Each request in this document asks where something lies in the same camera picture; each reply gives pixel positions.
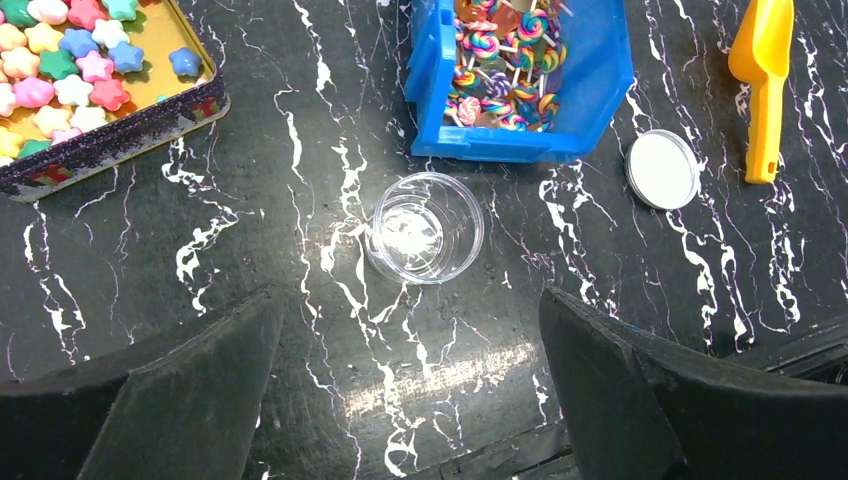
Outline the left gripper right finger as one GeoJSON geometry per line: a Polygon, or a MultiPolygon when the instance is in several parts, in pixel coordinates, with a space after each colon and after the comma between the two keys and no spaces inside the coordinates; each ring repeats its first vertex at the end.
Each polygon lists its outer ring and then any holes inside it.
{"type": "Polygon", "coordinates": [[[556,288],[539,328],[585,479],[843,479],[847,319],[715,358],[556,288]]]}

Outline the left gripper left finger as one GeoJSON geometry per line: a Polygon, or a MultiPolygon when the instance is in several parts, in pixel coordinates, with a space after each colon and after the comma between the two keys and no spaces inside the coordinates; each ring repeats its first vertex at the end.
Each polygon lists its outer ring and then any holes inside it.
{"type": "Polygon", "coordinates": [[[5,479],[238,479],[283,325],[266,285],[122,350],[1,387],[5,479]]]}

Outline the tin tray of star candies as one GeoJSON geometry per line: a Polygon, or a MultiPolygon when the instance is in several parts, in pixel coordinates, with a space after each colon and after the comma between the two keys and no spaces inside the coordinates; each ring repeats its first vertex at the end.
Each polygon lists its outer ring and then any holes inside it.
{"type": "Polygon", "coordinates": [[[1,5],[1,193],[33,202],[225,115],[182,1],[1,5]]]}

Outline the blue bin of lollipops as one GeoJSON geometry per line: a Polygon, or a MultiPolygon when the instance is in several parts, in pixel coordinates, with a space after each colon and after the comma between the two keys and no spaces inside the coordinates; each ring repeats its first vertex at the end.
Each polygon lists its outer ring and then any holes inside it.
{"type": "Polygon", "coordinates": [[[417,156],[571,161],[634,80],[621,1],[416,1],[411,35],[417,156]]]}

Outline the yellow plastic scoop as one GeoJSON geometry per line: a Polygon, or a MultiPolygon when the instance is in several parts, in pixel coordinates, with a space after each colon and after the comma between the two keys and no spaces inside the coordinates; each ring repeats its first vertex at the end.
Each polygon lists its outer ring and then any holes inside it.
{"type": "Polygon", "coordinates": [[[729,53],[731,74],[751,87],[749,184],[772,183],[777,175],[794,14],[792,0],[750,1],[729,53]]]}

